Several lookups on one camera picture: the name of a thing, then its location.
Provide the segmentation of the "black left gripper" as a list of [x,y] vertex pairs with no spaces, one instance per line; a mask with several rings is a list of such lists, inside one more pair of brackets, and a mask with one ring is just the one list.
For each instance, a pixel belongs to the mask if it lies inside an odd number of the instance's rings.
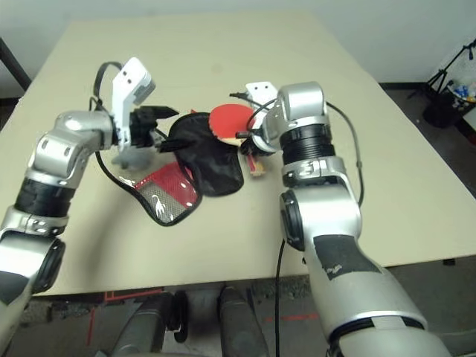
[[169,106],[141,106],[130,115],[131,146],[137,148],[156,147],[159,152],[177,152],[197,144],[195,140],[167,138],[158,129],[157,120],[168,119],[179,112]]

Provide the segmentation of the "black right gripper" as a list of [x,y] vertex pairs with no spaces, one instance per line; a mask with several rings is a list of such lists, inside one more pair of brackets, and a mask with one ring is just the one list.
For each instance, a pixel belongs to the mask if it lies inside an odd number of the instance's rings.
[[255,143],[253,135],[258,133],[257,130],[239,131],[235,133],[235,138],[246,138],[239,147],[241,154],[248,156],[270,156],[276,153],[274,149],[264,149]]

